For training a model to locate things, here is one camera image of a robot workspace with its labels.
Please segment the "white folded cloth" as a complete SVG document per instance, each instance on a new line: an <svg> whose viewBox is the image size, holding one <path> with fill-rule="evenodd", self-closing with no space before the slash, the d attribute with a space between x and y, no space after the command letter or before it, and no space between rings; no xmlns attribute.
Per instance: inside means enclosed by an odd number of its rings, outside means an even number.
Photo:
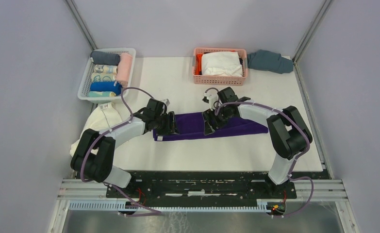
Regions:
<svg viewBox="0 0 380 233"><path fill-rule="evenodd" d="M210 52L201 57L201 73L207 76L242 77L243 67L235 51Z"/></svg>

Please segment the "pink rolled towel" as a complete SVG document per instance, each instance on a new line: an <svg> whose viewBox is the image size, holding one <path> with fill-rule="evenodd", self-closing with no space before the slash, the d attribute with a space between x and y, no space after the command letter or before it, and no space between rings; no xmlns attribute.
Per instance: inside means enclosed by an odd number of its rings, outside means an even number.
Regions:
<svg viewBox="0 0 380 233"><path fill-rule="evenodd" d="M133 57L129 53L120 55L120 62L117 66L116 81L122 86L127 87L130 79Z"/></svg>

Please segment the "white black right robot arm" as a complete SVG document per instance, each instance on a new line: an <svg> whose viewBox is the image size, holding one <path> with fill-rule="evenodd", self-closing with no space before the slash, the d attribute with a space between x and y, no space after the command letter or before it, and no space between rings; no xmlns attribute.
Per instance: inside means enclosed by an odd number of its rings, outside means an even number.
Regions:
<svg viewBox="0 0 380 233"><path fill-rule="evenodd" d="M270 198L281 195L297 159L309 150L313 139L298 109L289 106L279 110L249 97L239 98L230 87L215 94L205 91L202 100L209 104L209 109L202 112L205 135L222 129L232 118L250 120L268 128L276 156L266 176L264 192Z"/></svg>

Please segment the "blue rolled towel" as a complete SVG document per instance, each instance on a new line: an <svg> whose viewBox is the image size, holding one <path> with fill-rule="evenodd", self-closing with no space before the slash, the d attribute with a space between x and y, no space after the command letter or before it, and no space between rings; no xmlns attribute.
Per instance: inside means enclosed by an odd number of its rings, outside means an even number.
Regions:
<svg viewBox="0 0 380 233"><path fill-rule="evenodd" d="M90 91L97 92L113 92L115 95L120 95L122 85L118 82L94 82L90 84Z"/></svg>

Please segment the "pink plastic basket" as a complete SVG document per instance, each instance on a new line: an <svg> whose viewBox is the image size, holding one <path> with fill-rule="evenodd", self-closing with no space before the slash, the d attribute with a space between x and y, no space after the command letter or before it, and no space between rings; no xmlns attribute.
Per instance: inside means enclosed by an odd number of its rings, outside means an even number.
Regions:
<svg viewBox="0 0 380 233"><path fill-rule="evenodd" d="M199 53L210 53L219 51L235 51L238 53L240 58L240 63L243 67L242 77L226 77L226 76L207 76L207 75L196 75L195 65L196 65L196 55ZM247 52L245 49L225 49L225 48L202 48L198 47L194 49L193 52L193 65L192 65L192 75L195 84L216 84L216 85L235 85L241 86L244 84L248 76L247 68Z"/></svg>

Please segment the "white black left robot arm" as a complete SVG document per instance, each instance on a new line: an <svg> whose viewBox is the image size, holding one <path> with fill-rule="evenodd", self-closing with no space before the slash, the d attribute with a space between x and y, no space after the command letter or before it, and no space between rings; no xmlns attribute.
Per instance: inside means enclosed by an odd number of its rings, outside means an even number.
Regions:
<svg viewBox="0 0 380 233"><path fill-rule="evenodd" d="M132 197L137 190L132 175L113 165L115 149L125 142L154 131L161 134L178 134L175 114L168 111L169 100L149 99L147 106L103 132L87 129L82 133L72 157L70 167L81 177L98 183L118 186L124 197Z"/></svg>

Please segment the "teal crumpled towel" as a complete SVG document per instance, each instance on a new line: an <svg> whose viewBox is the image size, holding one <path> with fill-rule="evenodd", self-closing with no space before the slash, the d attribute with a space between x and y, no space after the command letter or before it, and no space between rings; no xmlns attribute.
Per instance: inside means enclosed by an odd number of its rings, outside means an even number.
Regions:
<svg viewBox="0 0 380 233"><path fill-rule="evenodd" d="M277 74L291 73L294 70L293 61L267 50L258 50L247 54L248 68L260 71L270 71Z"/></svg>

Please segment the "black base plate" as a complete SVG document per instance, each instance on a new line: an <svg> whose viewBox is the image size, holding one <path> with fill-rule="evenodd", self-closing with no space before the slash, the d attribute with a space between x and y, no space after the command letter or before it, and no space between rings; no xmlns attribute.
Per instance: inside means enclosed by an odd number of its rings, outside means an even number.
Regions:
<svg viewBox="0 0 380 233"><path fill-rule="evenodd" d="M292 200L297 185L271 188L266 172L131 171L122 191L146 207L253 207L257 199Z"/></svg>

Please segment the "grey rolled towel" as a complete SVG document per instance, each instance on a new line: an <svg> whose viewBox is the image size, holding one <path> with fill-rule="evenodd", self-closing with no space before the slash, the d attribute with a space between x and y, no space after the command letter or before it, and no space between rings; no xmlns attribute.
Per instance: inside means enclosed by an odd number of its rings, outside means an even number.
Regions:
<svg viewBox="0 0 380 233"><path fill-rule="evenodd" d="M117 53L107 53L102 51L92 51L90 58L95 65L117 66L121 61L121 57Z"/></svg>

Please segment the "cartoon print rolled towel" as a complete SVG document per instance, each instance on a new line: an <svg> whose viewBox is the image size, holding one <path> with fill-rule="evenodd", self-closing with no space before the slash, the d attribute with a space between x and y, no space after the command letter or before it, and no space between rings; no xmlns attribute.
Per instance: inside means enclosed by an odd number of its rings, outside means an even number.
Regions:
<svg viewBox="0 0 380 233"><path fill-rule="evenodd" d="M117 74L117 66L112 65L94 65L95 73Z"/></svg>

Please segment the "light teal rolled towel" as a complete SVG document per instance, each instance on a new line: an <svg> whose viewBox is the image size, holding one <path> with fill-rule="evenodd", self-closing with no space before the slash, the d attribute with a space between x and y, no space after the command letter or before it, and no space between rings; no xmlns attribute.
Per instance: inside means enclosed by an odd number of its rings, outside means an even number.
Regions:
<svg viewBox="0 0 380 233"><path fill-rule="evenodd" d="M115 97L116 93L112 91L90 91L87 96L89 98L111 98Z"/></svg>

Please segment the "purple towel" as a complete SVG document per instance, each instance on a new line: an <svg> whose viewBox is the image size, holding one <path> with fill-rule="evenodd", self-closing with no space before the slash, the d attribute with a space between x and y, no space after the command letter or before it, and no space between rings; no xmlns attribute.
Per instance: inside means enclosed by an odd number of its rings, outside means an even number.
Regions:
<svg viewBox="0 0 380 233"><path fill-rule="evenodd" d="M210 135L204 135L204 120L201 112L176 115L179 134L158 135L152 132L154 141L181 141L222 138L268 133L268 128L251 120L231 118L228 123Z"/></svg>

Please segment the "beige print rolled towel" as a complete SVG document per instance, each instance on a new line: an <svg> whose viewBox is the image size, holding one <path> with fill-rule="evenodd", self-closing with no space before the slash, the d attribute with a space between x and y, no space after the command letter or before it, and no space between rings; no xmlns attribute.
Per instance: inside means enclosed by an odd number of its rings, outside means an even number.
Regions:
<svg viewBox="0 0 380 233"><path fill-rule="evenodd" d="M92 73L91 82L114 82L116 80L116 74L113 73Z"/></svg>

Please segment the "aluminium corner frame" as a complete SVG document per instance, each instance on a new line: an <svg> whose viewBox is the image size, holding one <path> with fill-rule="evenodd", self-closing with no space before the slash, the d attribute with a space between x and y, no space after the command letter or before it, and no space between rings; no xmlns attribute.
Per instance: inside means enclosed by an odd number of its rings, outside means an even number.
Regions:
<svg viewBox="0 0 380 233"><path fill-rule="evenodd" d="M72 17L74 18L76 24L78 25L81 33L83 34L85 40L87 41L91 50L96 50L98 47L92 37L90 30L88 29L87 24L83 20L76 2L74 0L64 0L64 3L67 5Z"/></svg>
<svg viewBox="0 0 380 233"><path fill-rule="evenodd" d="M294 69L295 74L297 78L297 83L299 85L299 89L301 92L301 96L303 99L303 103L306 109L306 113L308 116L309 124L311 126L311 130L313 132L314 137L314 143L317 148L317 152L320 158L320 161L322 165L325 166L325 170L328 172L329 176L331 178L335 178L335 174L333 172L333 169L331 167L330 160L328 158L326 147L324 145L324 142L321 138L319 127L315 120L315 115L313 108L311 106L311 101L309 97L309 91L306 87L304 76L301 72L301 69L299 67L299 63L301 59L304 57L304 54L306 52L306 49L310 45L313 37L315 36L315 33L317 29L320 27L323 19L327 15L329 9L331 8L334 1L332 0L323 0L321 5L319 6L318 10L316 11L316 14L314 15L313 19L311 20L309 26L307 27L303 37L301 38L296 51L293 56L293 63L294 63ZM348 198L344 198L342 200L337 200L336 202L337 210L338 210L338 216L341 222L341 225L343 226L343 230L346 233L358 233L359 227L355 220L353 210L351 208L351 205L349 203Z"/></svg>

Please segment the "aluminium corner frame left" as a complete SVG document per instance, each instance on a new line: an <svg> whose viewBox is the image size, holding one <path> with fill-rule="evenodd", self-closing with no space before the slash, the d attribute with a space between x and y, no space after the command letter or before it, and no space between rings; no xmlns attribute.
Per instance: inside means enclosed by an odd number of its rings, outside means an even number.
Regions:
<svg viewBox="0 0 380 233"><path fill-rule="evenodd" d="M67 5L72 17L74 18L76 24L78 25L81 33L83 34L85 40L87 41L91 50L96 50L98 47L92 37L90 30L88 29L87 24L83 20L76 2L74 0L64 0L64 3Z"/></svg>

